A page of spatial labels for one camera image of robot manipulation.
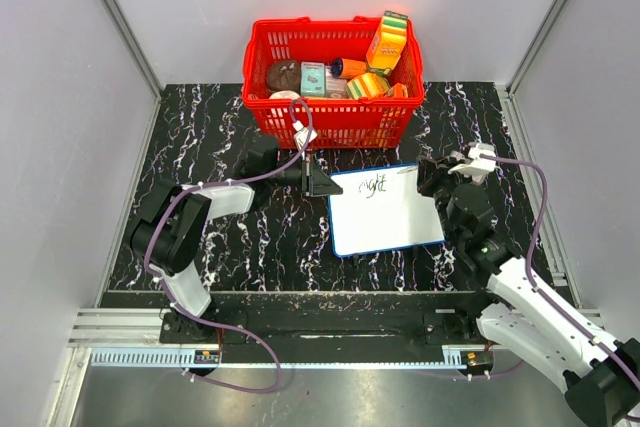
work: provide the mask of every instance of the gray floor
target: gray floor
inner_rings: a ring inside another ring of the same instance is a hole
[[[503,354],[497,370],[511,358]],[[268,371],[219,371],[217,378],[266,386]],[[474,426],[578,427],[562,394],[526,366],[491,381],[440,380],[415,371],[289,371],[279,393],[248,395],[177,371],[91,367],[74,427]]]

